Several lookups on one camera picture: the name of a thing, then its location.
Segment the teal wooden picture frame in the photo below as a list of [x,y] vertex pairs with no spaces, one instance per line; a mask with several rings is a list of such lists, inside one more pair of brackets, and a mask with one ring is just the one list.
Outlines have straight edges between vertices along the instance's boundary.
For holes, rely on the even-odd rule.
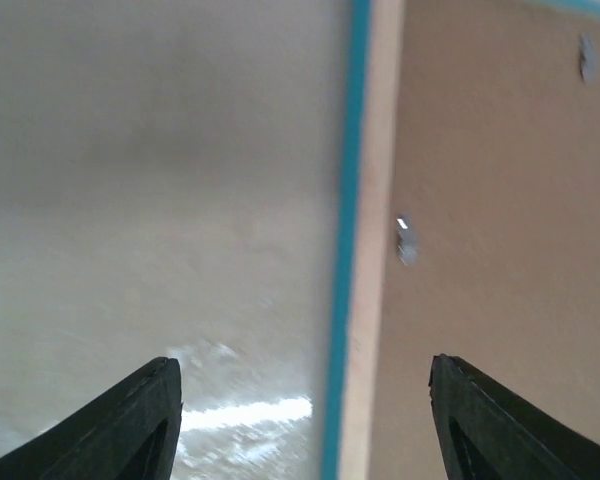
[[[579,39],[597,54],[579,71]],[[600,444],[600,1],[374,1],[325,479],[442,479],[460,356]],[[397,253],[396,218],[418,256]]]

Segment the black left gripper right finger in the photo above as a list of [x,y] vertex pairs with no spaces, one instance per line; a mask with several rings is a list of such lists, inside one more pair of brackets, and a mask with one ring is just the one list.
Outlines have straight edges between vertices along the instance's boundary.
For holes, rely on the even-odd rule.
[[433,358],[433,419],[449,479],[600,479],[600,445],[458,356]]

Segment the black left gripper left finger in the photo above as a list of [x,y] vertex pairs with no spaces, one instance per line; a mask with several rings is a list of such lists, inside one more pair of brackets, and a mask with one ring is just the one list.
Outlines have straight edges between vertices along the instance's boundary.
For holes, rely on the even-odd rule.
[[169,479],[181,426],[179,362],[157,357],[0,458],[0,479]]

